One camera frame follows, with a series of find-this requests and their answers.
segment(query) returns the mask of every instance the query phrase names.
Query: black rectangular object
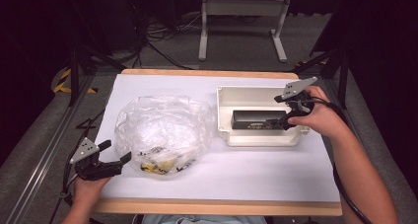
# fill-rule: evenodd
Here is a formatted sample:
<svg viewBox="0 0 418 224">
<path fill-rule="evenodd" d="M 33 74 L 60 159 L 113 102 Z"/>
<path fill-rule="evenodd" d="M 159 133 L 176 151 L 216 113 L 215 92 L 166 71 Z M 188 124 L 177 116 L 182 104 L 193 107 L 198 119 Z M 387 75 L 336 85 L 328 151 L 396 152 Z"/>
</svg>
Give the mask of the black rectangular object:
<svg viewBox="0 0 418 224">
<path fill-rule="evenodd" d="M 285 114 L 285 111 L 233 111 L 231 127 L 232 129 L 283 130 L 280 126 L 271 126 L 267 119 L 279 119 Z"/>
</svg>

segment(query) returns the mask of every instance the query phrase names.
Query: white metal stand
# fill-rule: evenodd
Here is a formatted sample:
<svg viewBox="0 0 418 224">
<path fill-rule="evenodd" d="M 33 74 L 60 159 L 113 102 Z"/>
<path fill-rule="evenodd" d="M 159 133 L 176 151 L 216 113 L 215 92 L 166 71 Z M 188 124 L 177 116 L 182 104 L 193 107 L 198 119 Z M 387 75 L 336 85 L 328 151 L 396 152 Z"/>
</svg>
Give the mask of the white metal stand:
<svg viewBox="0 0 418 224">
<path fill-rule="evenodd" d="M 200 36 L 199 60 L 206 60 L 208 43 L 208 15 L 269 16 L 278 17 L 275 30 L 271 30 L 274 45 L 281 62 L 286 62 L 286 54 L 280 40 L 290 0 L 202 0 L 202 34 Z"/>
</svg>

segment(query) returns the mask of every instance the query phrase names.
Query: hazard tape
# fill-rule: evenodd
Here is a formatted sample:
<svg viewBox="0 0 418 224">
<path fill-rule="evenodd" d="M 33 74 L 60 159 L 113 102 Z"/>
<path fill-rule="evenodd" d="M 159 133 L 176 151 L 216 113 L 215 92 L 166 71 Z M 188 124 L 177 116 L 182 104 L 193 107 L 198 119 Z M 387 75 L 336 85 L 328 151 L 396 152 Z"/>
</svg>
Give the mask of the hazard tape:
<svg viewBox="0 0 418 224">
<path fill-rule="evenodd" d="M 67 67 L 67 69 L 62 74 L 61 78 L 59 79 L 58 83 L 56 84 L 55 88 L 53 89 L 54 93 L 71 93 L 71 88 L 65 88 L 64 83 L 67 80 L 68 76 L 71 74 L 71 68 Z M 89 88 L 87 93 L 97 93 L 99 91 L 98 88 Z"/>
</svg>

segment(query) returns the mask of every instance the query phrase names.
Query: plastic bag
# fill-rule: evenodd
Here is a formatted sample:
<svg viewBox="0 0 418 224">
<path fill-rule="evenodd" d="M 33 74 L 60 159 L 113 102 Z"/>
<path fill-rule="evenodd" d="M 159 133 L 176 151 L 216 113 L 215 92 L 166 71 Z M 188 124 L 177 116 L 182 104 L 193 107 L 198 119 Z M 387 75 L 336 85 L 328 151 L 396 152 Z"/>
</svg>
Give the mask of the plastic bag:
<svg viewBox="0 0 418 224">
<path fill-rule="evenodd" d="M 119 113 L 115 148 L 119 156 L 132 152 L 137 171 L 177 173 L 207 150 L 215 120 L 207 103 L 188 96 L 140 97 Z"/>
</svg>

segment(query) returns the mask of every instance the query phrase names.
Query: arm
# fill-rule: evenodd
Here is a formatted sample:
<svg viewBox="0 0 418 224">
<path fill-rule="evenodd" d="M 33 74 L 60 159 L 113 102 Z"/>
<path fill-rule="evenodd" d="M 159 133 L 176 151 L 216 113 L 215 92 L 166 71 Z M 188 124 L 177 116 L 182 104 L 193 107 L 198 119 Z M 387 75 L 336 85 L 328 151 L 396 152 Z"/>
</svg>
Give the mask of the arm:
<svg viewBox="0 0 418 224">
<path fill-rule="evenodd" d="M 77 178 L 75 181 L 74 200 L 67 216 L 62 220 L 62 224 L 89 223 L 93 207 L 99 200 L 102 188 L 110 178 L 97 181 L 84 181 Z"/>
<path fill-rule="evenodd" d="M 329 99 L 319 87 L 308 87 L 312 97 Z M 372 223 L 398 223 L 393 201 L 362 145 L 343 120 L 325 105 L 315 104 L 311 114 L 289 118 L 289 123 L 306 125 L 329 137 L 340 180 L 348 196 Z M 362 223 L 345 200 L 345 223 Z"/>
</svg>

